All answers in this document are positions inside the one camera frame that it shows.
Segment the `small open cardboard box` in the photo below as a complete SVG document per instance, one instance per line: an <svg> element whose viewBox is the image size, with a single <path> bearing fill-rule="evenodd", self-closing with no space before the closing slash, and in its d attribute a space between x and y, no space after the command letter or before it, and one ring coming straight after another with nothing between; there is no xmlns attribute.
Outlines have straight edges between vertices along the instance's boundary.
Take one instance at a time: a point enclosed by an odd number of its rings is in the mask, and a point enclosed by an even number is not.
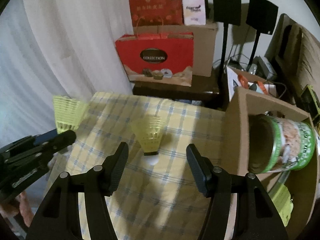
<svg viewBox="0 0 320 240"><path fill-rule="evenodd" d="M229 101L231 101L236 88L242 87L261 94L277 97L276 85L262 77L249 74L233 67L226 67L227 92Z"/></svg>

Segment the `large brown cardboard carton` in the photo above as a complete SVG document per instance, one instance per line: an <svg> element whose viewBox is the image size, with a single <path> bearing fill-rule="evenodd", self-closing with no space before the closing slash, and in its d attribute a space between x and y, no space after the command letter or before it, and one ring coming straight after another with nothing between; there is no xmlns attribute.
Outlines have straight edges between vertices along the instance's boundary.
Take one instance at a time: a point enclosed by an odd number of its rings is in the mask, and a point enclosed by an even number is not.
<svg viewBox="0 0 320 240"><path fill-rule="evenodd" d="M189 33L194 35L193 75L210 77L218 25L207 20L205 25L151 25L134 27L134 33Z"/></svg>

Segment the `red floral gift bag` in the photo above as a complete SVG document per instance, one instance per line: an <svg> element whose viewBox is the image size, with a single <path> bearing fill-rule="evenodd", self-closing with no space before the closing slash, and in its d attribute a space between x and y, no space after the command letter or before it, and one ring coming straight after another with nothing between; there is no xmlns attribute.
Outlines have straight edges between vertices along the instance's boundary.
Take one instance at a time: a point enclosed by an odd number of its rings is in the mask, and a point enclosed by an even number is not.
<svg viewBox="0 0 320 240"><path fill-rule="evenodd" d="M182 0L129 0L132 25L182 25Z"/></svg>

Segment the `yellow plaid tablecloth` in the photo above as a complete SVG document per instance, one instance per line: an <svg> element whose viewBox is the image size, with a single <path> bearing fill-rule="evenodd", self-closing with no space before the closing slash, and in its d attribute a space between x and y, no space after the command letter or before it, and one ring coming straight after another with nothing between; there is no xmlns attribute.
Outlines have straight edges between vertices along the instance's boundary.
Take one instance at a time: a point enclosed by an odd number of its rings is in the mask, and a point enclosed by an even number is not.
<svg viewBox="0 0 320 240"><path fill-rule="evenodd" d="M153 161L144 155L131 129L131 122L145 115L160 116L165 124ZM86 172L126 142L125 170L117 191L106 199L117 237L197 239L209 199L197 189L186 148L194 144L214 165L221 165L224 117L222 111L168 99L97 92L72 151L57 157L48 182L63 171Z"/></svg>

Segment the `white curtain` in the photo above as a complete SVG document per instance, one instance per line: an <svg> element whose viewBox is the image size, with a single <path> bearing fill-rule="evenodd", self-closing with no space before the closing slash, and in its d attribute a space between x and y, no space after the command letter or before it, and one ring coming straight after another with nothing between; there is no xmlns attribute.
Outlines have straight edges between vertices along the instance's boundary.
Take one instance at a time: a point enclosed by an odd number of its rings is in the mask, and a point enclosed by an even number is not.
<svg viewBox="0 0 320 240"><path fill-rule="evenodd" d="M53 96L131 94L129 0L1 0L1 145L54 129Z"/></svg>

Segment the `black speaker left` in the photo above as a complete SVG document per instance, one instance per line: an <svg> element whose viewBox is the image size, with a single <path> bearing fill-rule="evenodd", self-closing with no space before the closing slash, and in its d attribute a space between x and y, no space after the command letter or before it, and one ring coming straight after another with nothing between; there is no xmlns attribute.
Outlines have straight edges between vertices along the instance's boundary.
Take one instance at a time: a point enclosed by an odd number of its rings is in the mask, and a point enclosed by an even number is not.
<svg viewBox="0 0 320 240"><path fill-rule="evenodd" d="M221 60L217 71L217 83L219 93L225 92L224 86L224 64L226 58L228 27L229 25L239 26L241 24L241 0L213 0L213 19L223 24L223 39Z"/></svg>

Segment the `green lid snack canister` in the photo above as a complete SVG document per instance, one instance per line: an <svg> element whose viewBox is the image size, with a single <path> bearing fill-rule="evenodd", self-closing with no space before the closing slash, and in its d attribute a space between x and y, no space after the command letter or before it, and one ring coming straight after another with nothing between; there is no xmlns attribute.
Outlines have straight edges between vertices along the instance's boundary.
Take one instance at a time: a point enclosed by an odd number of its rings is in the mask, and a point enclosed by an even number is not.
<svg viewBox="0 0 320 240"><path fill-rule="evenodd" d="M315 148L314 131L306 122L263 114L249 117L249 172L261 174L303 169Z"/></svg>

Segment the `white pink tissue pack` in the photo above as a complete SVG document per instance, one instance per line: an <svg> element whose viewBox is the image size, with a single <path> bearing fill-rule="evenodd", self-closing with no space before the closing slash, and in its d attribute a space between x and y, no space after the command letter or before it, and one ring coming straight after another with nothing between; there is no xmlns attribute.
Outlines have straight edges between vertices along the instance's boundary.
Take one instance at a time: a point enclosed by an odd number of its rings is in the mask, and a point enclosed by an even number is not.
<svg viewBox="0 0 320 240"><path fill-rule="evenodd" d="M185 25L205 25L206 9L204 0L182 0Z"/></svg>

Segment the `red Collection gift bag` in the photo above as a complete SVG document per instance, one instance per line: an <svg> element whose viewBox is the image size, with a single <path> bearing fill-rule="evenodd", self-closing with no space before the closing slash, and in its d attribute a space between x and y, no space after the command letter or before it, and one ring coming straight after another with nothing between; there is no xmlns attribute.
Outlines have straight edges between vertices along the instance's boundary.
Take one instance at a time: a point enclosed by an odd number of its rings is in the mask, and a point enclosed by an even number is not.
<svg viewBox="0 0 320 240"><path fill-rule="evenodd" d="M115 45L131 82L191 86L193 33L124 35Z"/></svg>

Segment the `green black device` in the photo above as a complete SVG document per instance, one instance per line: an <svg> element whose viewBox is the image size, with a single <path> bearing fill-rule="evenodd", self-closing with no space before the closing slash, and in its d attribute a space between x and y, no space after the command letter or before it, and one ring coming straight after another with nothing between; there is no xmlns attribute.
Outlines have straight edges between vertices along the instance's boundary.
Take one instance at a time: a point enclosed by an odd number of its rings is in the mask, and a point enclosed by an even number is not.
<svg viewBox="0 0 320 240"><path fill-rule="evenodd" d="M311 85L306 85L300 96L304 111L308 112L314 123L319 122L319 99Z"/></svg>

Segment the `black speaker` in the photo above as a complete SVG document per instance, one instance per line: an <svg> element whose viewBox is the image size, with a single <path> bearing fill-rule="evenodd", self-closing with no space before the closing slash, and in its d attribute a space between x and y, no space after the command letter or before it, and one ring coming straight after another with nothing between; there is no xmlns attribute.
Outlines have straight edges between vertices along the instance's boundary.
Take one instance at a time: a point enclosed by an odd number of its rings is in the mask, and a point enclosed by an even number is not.
<svg viewBox="0 0 320 240"><path fill-rule="evenodd" d="M226 58L228 27L229 25L239 26L241 24L241 0L213 0L213 19L223 24L223 39L221 60L217 71L217 83L219 93L225 92L224 86L224 64Z"/></svg>
<svg viewBox="0 0 320 240"><path fill-rule="evenodd" d="M268 0L249 0L246 24L256 30L248 65L251 66L261 34L272 35L276 26L278 6Z"/></svg>

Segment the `black speaker right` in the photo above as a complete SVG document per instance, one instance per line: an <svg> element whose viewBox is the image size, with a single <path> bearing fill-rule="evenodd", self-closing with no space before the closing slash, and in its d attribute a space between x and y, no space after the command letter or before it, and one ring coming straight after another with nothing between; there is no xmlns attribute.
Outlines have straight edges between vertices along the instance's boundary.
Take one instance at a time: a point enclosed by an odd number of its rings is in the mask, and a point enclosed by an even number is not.
<svg viewBox="0 0 320 240"><path fill-rule="evenodd" d="M276 26L278 6L268 0L249 0L246 24L256 30L248 65L251 66L261 34L272 35Z"/></svg>

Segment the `brown cardboard box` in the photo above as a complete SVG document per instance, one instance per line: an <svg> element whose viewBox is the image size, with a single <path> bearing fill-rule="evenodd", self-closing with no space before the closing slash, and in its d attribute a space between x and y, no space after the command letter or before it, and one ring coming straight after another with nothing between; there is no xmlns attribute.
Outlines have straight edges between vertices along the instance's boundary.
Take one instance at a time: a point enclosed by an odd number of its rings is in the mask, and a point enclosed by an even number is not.
<svg viewBox="0 0 320 240"><path fill-rule="evenodd" d="M221 166L257 175L269 190L284 171L293 210L285 230L297 239L316 202L319 161L309 113L270 95L237 87L222 126Z"/></svg>

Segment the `green grey Health 01 case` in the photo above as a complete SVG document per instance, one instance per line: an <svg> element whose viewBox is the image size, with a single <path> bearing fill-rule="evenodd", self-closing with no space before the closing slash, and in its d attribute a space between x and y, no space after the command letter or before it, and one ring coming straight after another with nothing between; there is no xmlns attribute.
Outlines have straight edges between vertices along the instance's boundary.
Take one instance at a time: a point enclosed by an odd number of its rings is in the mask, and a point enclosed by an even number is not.
<svg viewBox="0 0 320 240"><path fill-rule="evenodd" d="M285 227L287 227L293 211L293 200L288 188L285 186L289 175L290 171L281 172L280 177L268 192Z"/></svg>

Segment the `brown sofa cushions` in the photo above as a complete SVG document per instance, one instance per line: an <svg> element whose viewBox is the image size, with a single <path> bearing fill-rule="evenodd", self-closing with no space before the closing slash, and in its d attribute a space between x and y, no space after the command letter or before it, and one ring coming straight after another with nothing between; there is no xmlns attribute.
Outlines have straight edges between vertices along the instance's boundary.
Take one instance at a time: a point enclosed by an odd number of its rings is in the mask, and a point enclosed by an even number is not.
<svg viewBox="0 0 320 240"><path fill-rule="evenodd" d="M297 103L307 85L319 96L319 39L287 14L280 15L265 56L281 100Z"/></svg>

